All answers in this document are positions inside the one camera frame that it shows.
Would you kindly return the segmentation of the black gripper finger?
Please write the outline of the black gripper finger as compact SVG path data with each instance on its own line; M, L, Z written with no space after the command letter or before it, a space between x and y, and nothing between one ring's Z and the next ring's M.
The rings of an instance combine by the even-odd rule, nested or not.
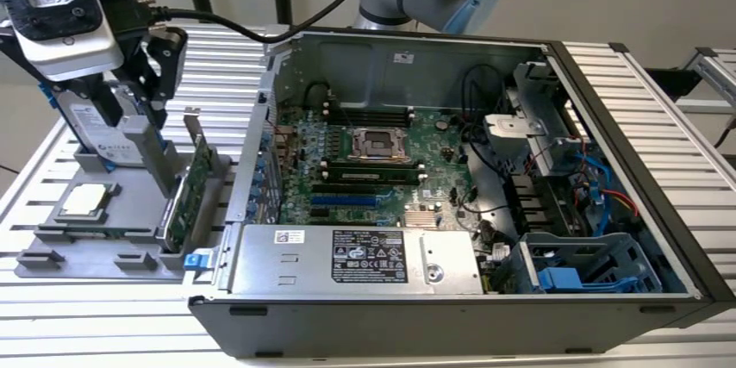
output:
M115 128L123 117L121 106L101 73L72 80L72 92L89 100L108 127Z
M121 66L121 83L156 128L164 126L165 104L180 86L187 47L188 33L181 28L157 30L147 40L147 47L137 41Z

